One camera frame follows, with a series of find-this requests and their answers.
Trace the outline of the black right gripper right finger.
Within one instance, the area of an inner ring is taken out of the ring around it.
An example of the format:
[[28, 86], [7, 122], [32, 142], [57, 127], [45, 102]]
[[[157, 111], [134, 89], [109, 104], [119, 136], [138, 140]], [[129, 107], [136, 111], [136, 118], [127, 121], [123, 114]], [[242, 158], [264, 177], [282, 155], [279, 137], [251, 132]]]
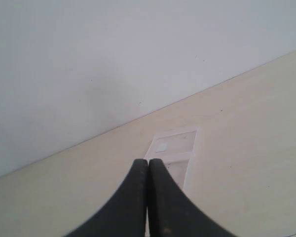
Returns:
[[151, 237], [227, 237], [183, 193], [161, 159], [149, 161], [148, 222]]

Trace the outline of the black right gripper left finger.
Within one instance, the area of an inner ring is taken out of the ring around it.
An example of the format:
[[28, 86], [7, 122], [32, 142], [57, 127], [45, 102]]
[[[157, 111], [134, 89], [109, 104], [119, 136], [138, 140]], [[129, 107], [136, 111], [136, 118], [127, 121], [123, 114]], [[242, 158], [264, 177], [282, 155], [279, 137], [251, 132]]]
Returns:
[[136, 159], [122, 184], [91, 218], [69, 237], [144, 237], [148, 162]]

